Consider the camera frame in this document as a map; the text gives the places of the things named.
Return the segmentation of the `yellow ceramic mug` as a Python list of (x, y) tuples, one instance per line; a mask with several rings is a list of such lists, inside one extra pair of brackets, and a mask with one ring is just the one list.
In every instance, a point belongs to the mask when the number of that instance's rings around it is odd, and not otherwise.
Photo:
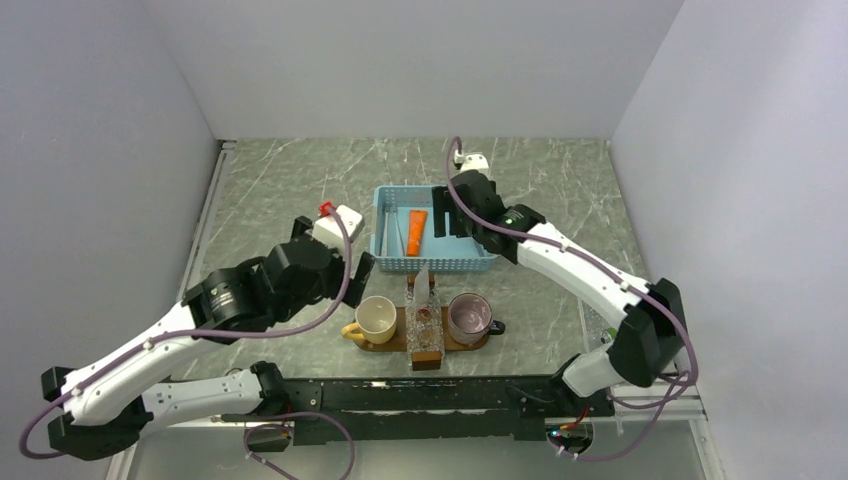
[(348, 340), (367, 341), (381, 345), (389, 342), (397, 327), (397, 310), (394, 303), (384, 296), (363, 299), (354, 312), (354, 321), (341, 330)]

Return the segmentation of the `light blue plastic basket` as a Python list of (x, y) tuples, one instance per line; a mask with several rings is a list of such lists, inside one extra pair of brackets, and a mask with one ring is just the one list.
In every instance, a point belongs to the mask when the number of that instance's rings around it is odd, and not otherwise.
[[(386, 207), (397, 208), (403, 238), (407, 244), (408, 216), (414, 209), (428, 212), (427, 224), (423, 234), (421, 252), (418, 257), (399, 257), (394, 218), (391, 220), (389, 255), (380, 256), (383, 210)], [(381, 185), (374, 191), (373, 232), (370, 235), (368, 251), (385, 272), (414, 272), (428, 263), (431, 272), (468, 273), (484, 272), (491, 268), (495, 257), (487, 253), (471, 238), (445, 236), (436, 238), (433, 230), (433, 205), (429, 185)]]

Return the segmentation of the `brown oval wooden tray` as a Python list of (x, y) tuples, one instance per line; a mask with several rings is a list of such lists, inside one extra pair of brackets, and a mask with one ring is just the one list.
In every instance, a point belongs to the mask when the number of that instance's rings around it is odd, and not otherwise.
[(397, 307), (396, 310), (396, 332), (389, 342), (375, 345), (367, 341), (351, 341), (360, 349), (369, 352), (453, 352), (478, 350), (489, 340), (489, 336), (486, 336), (471, 346), (454, 341), (448, 333), (446, 307), (442, 307), (441, 313), (433, 315), (428, 322), (420, 320), (416, 315), (412, 320), (408, 320), (403, 307)]

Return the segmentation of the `clear holder with brown ends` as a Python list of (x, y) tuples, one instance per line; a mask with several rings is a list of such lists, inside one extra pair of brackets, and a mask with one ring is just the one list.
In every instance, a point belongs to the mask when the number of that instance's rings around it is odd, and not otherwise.
[(445, 355), (443, 315), (432, 273), (421, 270), (407, 277), (404, 319), (411, 369), (439, 370)]

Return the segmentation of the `mauve ceramic cup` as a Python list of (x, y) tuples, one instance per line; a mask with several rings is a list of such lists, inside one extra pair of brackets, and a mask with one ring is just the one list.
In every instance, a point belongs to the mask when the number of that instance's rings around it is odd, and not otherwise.
[(506, 325), (494, 318), (490, 303), (474, 293), (460, 294), (450, 302), (447, 325), (450, 337), (465, 346), (506, 332)]

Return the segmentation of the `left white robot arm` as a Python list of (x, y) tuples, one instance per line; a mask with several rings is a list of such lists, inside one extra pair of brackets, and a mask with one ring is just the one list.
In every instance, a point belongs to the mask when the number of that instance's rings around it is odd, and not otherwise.
[(317, 220), (296, 219), (287, 242), (265, 256), (216, 270), (160, 320), (104, 358), (42, 374), (52, 457), (93, 461), (168, 426), (213, 415), (272, 420), (291, 405), (276, 365), (260, 361), (198, 381), (169, 379), (177, 367), (242, 339), (280, 338), (304, 308), (357, 306), (374, 259), (355, 256), (362, 216), (325, 205)]

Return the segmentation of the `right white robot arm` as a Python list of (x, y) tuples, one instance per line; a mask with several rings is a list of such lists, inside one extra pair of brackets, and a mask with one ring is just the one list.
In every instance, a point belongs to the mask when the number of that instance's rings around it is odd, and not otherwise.
[(568, 239), (542, 214), (506, 206), (496, 184), (472, 170), (431, 191), (434, 232), (472, 238), (483, 249), (535, 271), (574, 294), (614, 329), (612, 341), (578, 354), (559, 368), (551, 388), (557, 411), (574, 415), (590, 396), (614, 385), (649, 387), (684, 354), (679, 382), (693, 383), (697, 361), (685, 325), (679, 288), (621, 271)]

